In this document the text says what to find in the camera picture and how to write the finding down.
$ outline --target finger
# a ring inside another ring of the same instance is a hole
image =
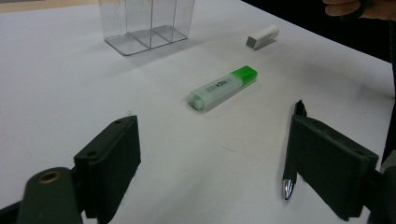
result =
[[[346,3],[342,5],[327,5],[325,11],[329,16],[344,16],[358,10],[360,6],[360,2]]]
[[[327,5],[342,5],[346,3],[359,2],[359,0],[322,0]]]

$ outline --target highlighter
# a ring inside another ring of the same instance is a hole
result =
[[[257,77],[257,71],[249,66],[244,66],[230,74],[218,78],[196,90],[189,95],[189,103],[195,109],[205,109],[237,91]]]

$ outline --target green highlighter cap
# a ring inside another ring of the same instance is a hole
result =
[[[242,79],[244,86],[257,77],[257,71],[247,65],[231,72],[231,74]]]

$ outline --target black pen clip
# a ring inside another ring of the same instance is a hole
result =
[[[361,6],[356,11],[349,13],[347,15],[341,16],[340,20],[341,21],[351,21],[351,20],[358,19],[363,14],[364,5],[366,3],[366,0],[360,0],[360,2],[361,2]]]

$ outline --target white eraser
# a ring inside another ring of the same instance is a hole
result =
[[[263,44],[277,37],[278,34],[279,29],[275,25],[270,25],[269,27],[250,35],[247,38],[247,46],[253,49],[258,49]]]

